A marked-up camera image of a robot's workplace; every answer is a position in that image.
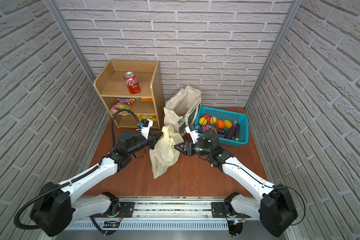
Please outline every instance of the basket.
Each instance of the basket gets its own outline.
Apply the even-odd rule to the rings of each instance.
[[[248,118],[243,113],[235,113],[231,111],[216,109],[216,108],[208,108],[208,107],[201,107],[199,109],[199,112],[197,113],[195,125],[201,127],[199,124],[199,119],[204,115],[209,114],[212,117],[215,117],[217,119],[221,120],[229,120],[231,122],[234,122],[235,119],[238,124],[240,124],[240,135],[239,135],[239,141],[235,141],[233,137],[232,139],[225,139],[224,135],[219,134],[219,140],[221,144],[229,145],[238,147],[243,144],[248,143]]]

